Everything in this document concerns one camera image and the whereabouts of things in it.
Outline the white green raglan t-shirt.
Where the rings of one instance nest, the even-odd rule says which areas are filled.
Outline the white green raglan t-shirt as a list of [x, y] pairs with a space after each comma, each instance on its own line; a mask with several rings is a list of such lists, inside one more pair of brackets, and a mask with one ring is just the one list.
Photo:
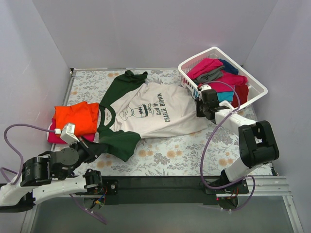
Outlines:
[[195, 101], [185, 88], [147, 83], [147, 76], [147, 72], [128, 70], [105, 92], [99, 103], [100, 154], [112, 154], [126, 162], [141, 139], [181, 136], [207, 128], [206, 119], [197, 117]]

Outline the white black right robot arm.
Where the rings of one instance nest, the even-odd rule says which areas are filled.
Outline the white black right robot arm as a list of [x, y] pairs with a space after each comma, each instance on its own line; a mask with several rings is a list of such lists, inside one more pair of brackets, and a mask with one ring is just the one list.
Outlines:
[[[226, 101], [209, 103], [196, 100], [195, 102], [197, 116], [212, 120], [216, 125], [204, 146], [200, 161], [200, 177], [207, 189], [231, 193], [237, 188], [238, 183], [247, 178], [253, 170], [279, 158], [279, 149], [268, 121], [253, 121], [244, 118], [238, 114], [239, 106], [230, 107]], [[204, 178], [204, 158], [212, 138], [221, 126], [238, 136], [240, 156], [221, 172], [216, 181], [219, 186], [212, 186]]]

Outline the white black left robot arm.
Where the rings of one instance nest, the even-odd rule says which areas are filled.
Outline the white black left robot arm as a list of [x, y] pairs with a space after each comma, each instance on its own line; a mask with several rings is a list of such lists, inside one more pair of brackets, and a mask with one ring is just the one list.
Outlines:
[[100, 156], [100, 145], [81, 137], [59, 151], [46, 151], [27, 160], [20, 177], [0, 186], [0, 211], [18, 213], [31, 210], [46, 200], [67, 194], [99, 194], [101, 173], [88, 169], [83, 175], [74, 170]]

